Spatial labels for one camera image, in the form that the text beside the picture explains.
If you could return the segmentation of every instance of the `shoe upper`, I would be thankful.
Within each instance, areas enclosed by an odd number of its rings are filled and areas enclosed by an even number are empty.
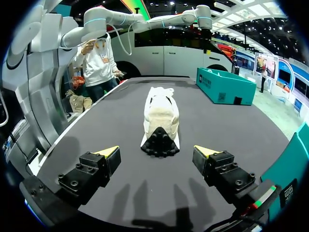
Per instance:
[[[172,140],[176,138],[179,110],[173,94],[172,88],[151,87],[144,110],[144,130],[147,139],[158,127],[162,127]]]

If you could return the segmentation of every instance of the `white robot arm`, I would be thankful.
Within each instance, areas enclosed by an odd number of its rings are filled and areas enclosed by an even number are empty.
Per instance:
[[[155,17],[147,21],[143,20],[141,14],[125,14],[94,7],[84,14],[84,27],[75,28],[62,37],[61,47],[76,47],[85,41],[100,38],[106,34],[106,25],[130,25],[135,33],[141,33],[167,26],[191,25],[195,20],[199,27],[212,29],[211,11],[206,5],[199,5],[179,15]]]

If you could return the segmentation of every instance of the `black table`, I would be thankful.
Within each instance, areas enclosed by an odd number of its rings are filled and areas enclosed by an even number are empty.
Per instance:
[[[150,87],[175,90],[181,149],[174,157],[149,157],[140,149]],[[254,105],[213,104],[189,78],[134,78],[94,105],[65,134],[38,178],[57,191],[57,175],[72,169],[84,152],[119,145],[122,163],[107,187],[99,188],[79,210],[123,226],[202,231],[229,218],[234,207],[206,185],[192,163],[193,146],[227,150],[244,170],[260,177],[287,144],[279,128]]]

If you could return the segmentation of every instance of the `black shoe sole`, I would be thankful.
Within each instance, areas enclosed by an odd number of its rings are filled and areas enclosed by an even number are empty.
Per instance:
[[[155,157],[174,156],[179,152],[175,142],[171,140],[162,127],[158,127],[141,149],[148,155]]]

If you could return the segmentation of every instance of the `person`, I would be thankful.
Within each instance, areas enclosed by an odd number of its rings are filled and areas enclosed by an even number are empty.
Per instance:
[[[264,91],[264,83],[266,81],[266,77],[267,77],[267,71],[265,66],[262,67],[262,84],[261,84],[261,90],[260,92],[263,93]]]
[[[109,92],[115,88],[115,78],[122,76],[114,61],[108,33],[79,47],[73,65],[83,66],[86,90],[93,103],[104,96],[104,91]]]

